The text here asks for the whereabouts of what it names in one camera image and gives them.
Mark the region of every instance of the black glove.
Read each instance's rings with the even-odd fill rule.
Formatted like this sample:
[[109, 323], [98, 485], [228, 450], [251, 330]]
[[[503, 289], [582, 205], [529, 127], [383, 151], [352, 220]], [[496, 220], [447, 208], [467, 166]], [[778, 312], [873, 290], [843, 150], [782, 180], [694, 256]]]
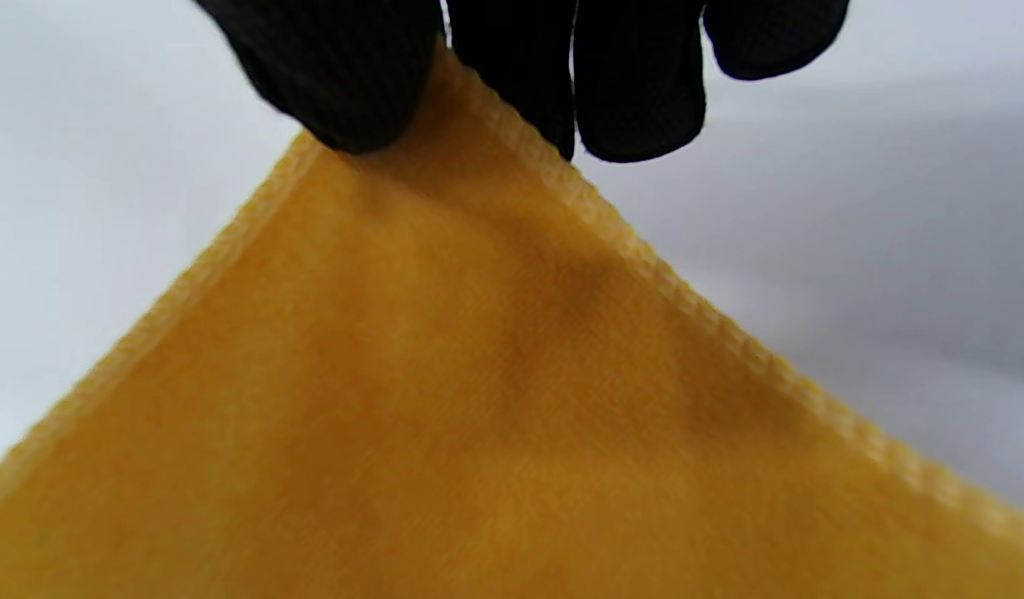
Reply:
[[[438, 0], [197, 0], [268, 102], [332, 148], [400, 136], [419, 105]], [[565, 158], [648, 160], [705, 119], [700, 18], [736, 79], [796, 71], [827, 49], [848, 0], [449, 0], [459, 58]], [[573, 91], [569, 50], [573, 39]]]

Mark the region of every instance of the fingertip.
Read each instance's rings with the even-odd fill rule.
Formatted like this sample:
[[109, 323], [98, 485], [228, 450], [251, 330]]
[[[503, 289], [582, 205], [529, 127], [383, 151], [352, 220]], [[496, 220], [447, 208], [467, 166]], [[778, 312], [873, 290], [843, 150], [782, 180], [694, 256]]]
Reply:
[[841, 34], [848, 0], [724, 0], [702, 23], [732, 79], [758, 81], [811, 65]]
[[582, 144], [596, 159], [612, 163], [652, 160], [683, 148], [697, 139], [705, 126], [705, 106], [678, 110], [623, 122], [579, 119]]

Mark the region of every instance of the yellow cloth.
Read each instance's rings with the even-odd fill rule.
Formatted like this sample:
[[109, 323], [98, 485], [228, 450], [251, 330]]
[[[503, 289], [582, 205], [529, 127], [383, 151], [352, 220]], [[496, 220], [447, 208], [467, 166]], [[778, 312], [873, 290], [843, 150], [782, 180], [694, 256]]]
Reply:
[[0, 466], [0, 599], [1024, 597], [1024, 516], [678, 281], [450, 54]]

